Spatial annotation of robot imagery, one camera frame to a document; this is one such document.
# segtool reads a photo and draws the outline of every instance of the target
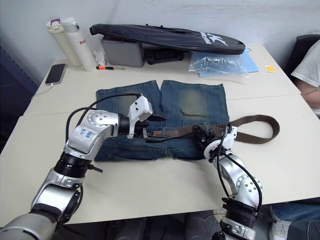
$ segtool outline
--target white table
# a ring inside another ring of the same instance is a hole
[[[198,77],[196,73],[188,72],[190,64],[188,58],[183,61],[155,65],[146,63],[143,68],[126,67],[125,70],[113,71],[86,72],[82,67],[68,66],[62,83],[54,85],[49,92],[36,96],[24,115],[70,113],[94,102],[98,89],[110,89],[150,80],[156,80],[159,87],[163,80],[207,85],[223,83],[227,100],[300,93],[263,46],[255,46],[251,49],[249,54],[256,63],[259,72],[252,72],[247,76]],[[275,66],[277,72],[267,72],[265,65]],[[37,93],[43,92],[49,87],[43,81]]]
[[[228,100],[227,107],[230,120],[266,114],[280,124],[279,135],[269,143],[236,142],[232,147],[247,168],[262,180],[263,204],[320,196],[320,121],[299,94]],[[19,119],[1,153],[1,226],[30,210],[34,195],[63,151],[68,115],[25,115]],[[239,130],[261,137],[271,134],[270,127],[259,122],[241,126]],[[70,223],[222,206],[224,192],[216,170],[206,160],[163,158],[95,164],[104,172],[87,172],[83,202]]]

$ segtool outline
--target smartphone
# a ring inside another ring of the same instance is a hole
[[[62,78],[64,77],[65,71],[66,71],[66,64],[56,64],[52,65],[50,72],[48,74],[48,77],[45,80],[46,85],[51,84],[59,84],[62,81]]]

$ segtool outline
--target gray box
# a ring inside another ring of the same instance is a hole
[[[101,45],[106,58],[112,65],[125,65],[142,68],[145,63],[144,51],[140,42],[104,36]]]

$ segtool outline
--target screwdriver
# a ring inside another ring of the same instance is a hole
[[[96,66],[95,68],[99,70],[118,70],[118,69],[125,70],[125,68],[115,68],[113,66]]]

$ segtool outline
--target black chair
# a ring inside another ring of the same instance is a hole
[[[296,37],[296,42],[291,53],[291,57],[286,68],[284,69],[285,74],[291,79],[292,82],[295,81],[295,77],[291,76],[291,73],[304,59],[305,55],[307,54],[311,46],[315,44],[318,40],[320,40],[319,34],[303,35]]]

